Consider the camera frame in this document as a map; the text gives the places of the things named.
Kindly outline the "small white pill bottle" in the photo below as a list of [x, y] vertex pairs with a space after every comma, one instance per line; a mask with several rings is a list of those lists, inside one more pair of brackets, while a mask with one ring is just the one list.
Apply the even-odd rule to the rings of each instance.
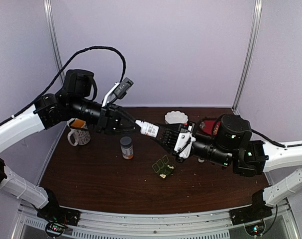
[[140, 133], [149, 137], [156, 138], [159, 132], [159, 127], [155, 124], [136, 120], [135, 123], [140, 127]]

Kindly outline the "grey lid pill bottle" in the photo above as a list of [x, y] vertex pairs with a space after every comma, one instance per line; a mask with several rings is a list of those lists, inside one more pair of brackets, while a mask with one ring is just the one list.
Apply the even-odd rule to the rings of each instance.
[[120, 147], [124, 159], [130, 160], [134, 157], [133, 143], [129, 136], [124, 136], [120, 139]]

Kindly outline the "green weekly pill organizer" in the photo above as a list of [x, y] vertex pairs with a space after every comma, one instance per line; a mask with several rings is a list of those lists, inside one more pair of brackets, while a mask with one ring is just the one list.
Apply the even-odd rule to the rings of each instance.
[[[152, 169], [153, 171], [157, 174], [157, 176], [162, 179], [162, 180], [165, 180], [167, 179], [170, 175], [172, 175], [172, 173], [174, 172], [174, 170], [172, 169], [169, 169], [167, 167], [167, 165], [171, 165], [171, 166], [174, 166], [176, 168], [176, 166], [171, 163], [169, 161], [169, 158], [167, 155], [164, 155], [162, 158], [158, 159], [153, 165], [152, 165]], [[163, 179], [160, 177], [160, 174], [166, 174], [166, 178]]]

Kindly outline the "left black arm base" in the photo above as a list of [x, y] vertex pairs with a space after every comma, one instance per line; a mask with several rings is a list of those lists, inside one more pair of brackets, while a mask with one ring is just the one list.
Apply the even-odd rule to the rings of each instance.
[[61, 207], [54, 192], [47, 188], [44, 188], [44, 190], [48, 195], [48, 204], [41, 209], [34, 208], [37, 211], [37, 216], [47, 221], [45, 226], [46, 234], [56, 239], [68, 229], [68, 226], [78, 225], [81, 212]]

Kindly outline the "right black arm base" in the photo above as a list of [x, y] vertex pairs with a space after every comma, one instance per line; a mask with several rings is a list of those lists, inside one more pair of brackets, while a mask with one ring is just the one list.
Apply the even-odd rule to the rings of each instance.
[[261, 237], [265, 234], [267, 230], [264, 219], [272, 215], [272, 207], [266, 206], [263, 193], [263, 189], [254, 193], [250, 206], [229, 211], [232, 224], [248, 224], [245, 230], [253, 237]]

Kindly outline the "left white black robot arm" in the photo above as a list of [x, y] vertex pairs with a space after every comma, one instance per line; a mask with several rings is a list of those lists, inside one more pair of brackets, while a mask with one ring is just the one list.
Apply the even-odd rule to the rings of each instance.
[[[22, 113], [0, 126], [0, 154], [15, 143], [35, 133], [71, 119], [80, 119], [94, 125], [98, 132], [120, 134], [139, 129], [135, 118], [115, 105], [133, 86], [129, 78], [121, 79], [108, 91], [101, 104], [93, 99], [98, 88], [94, 74], [87, 70], [68, 70], [63, 87], [55, 94], [45, 94]], [[31, 203], [52, 221], [63, 217], [54, 193], [15, 174], [0, 158], [0, 189]]]

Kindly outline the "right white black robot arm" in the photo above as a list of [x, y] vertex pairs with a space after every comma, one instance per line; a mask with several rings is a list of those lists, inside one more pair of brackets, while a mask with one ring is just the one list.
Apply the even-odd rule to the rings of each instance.
[[252, 197], [247, 216], [256, 220], [289, 194], [302, 187], [302, 141], [277, 143], [264, 137], [251, 140], [255, 130], [250, 122], [237, 115], [218, 118], [217, 133], [201, 134], [199, 123], [156, 125], [146, 123], [142, 133], [153, 138], [176, 160], [183, 162], [194, 156], [223, 167], [232, 166], [233, 173], [253, 177], [279, 168], [298, 166], [294, 174], [279, 183], [260, 190]]

